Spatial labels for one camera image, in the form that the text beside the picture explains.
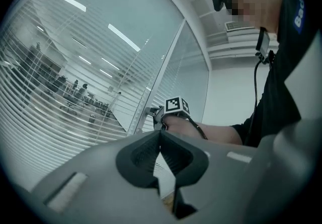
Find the black shirt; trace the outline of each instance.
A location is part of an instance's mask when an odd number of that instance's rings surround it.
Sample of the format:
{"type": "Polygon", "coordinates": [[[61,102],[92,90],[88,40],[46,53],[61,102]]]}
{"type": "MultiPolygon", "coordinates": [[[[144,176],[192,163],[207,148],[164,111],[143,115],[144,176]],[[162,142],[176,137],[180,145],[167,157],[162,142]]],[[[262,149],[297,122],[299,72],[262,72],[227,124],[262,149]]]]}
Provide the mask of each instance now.
{"type": "MultiPolygon", "coordinates": [[[[305,55],[316,32],[317,28],[310,20],[304,0],[282,0],[277,36],[279,49],[268,73],[246,145],[258,146],[262,137],[276,134],[284,126],[300,120],[299,111],[284,82],[305,55]]],[[[243,144],[251,120],[252,116],[243,124],[232,126],[243,144]]]]}

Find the air vent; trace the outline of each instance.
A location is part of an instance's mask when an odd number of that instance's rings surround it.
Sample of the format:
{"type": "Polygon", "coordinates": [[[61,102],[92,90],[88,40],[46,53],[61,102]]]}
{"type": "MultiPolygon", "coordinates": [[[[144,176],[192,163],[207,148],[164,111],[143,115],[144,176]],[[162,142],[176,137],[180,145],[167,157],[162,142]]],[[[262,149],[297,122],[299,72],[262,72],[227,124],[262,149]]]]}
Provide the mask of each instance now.
{"type": "Polygon", "coordinates": [[[249,26],[248,23],[245,22],[226,22],[225,23],[226,31],[237,31],[237,30],[243,30],[243,29],[251,29],[253,27],[249,26]]]}

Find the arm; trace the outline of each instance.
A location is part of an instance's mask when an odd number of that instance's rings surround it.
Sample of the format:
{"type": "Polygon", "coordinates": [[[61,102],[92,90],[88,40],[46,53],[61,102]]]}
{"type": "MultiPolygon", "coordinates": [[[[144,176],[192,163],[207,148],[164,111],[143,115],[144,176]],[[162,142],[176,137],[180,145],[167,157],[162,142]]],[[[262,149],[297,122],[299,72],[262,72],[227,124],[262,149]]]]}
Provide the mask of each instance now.
{"type": "MultiPolygon", "coordinates": [[[[253,122],[253,132],[247,145],[257,146],[261,138],[262,131],[263,102],[260,100],[257,105],[256,114],[253,122]]],[[[233,143],[242,145],[248,134],[252,116],[241,125],[234,126],[213,126],[198,123],[210,141],[221,143],[233,143]]],[[[183,118],[169,116],[164,119],[168,131],[180,133],[189,137],[202,138],[198,130],[183,118]]]]}
{"type": "MultiPolygon", "coordinates": [[[[189,137],[201,138],[197,129],[187,120],[175,116],[165,119],[168,131],[180,133],[189,137]]],[[[214,142],[242,144],[237,131],[231,126],[211,126],[198,123],[207,138],[214,142]]]]}

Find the person in background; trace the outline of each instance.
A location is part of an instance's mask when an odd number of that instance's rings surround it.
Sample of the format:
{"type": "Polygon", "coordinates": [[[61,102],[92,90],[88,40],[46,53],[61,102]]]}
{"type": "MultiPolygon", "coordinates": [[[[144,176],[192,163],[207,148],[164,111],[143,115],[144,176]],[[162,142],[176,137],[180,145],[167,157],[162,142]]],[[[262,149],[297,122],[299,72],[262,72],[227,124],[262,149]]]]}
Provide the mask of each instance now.
{"type": "Polygon", "coordinates": [[[75,98],[82,101],[85,96],[86,90],[87,90],[87,84],[83,84],[83,87],[80,88],[76,93],[75,98]]]}
{"type": "MultiPolygon", "coordinates": [[[[316,20],[307,13],[305,0],[226,0],[225,5],[229,13],[238,20],[277,34],[279,49],[254,116],[233,126],[199,126],[208,139],[214,142],[257,147],[262,137],[276,134],[284,126],[301,119],[285,80],[318,35],[318,28],[316,20]],[[252,117],[254,121],[250,131],[252,117]]],[[[197,129],[185,119],[169,116],[165,119],[165,124],[168,131],[201,137],[197,129]]]]}
{"type": "Polygon", "coordinates": [[[78,85],[78,80],[76,79],[76,81],[74,82],[74,85],[72,86],[72,90],[75,90],[75,88],[77,87],[78,85]]]}

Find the hand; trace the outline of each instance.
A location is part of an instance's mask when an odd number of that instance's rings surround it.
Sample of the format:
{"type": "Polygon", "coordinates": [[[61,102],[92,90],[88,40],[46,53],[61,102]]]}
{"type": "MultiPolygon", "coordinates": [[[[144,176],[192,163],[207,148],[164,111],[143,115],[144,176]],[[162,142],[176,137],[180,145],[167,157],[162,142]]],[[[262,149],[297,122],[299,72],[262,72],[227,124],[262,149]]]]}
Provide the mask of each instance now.
{"type": "Polygon", "coordinates": [[[183,134],[192,138],[202,138],[198,130],[188,121],[180,117],[169,116],[164,119],[167,131],[183,134]]]}

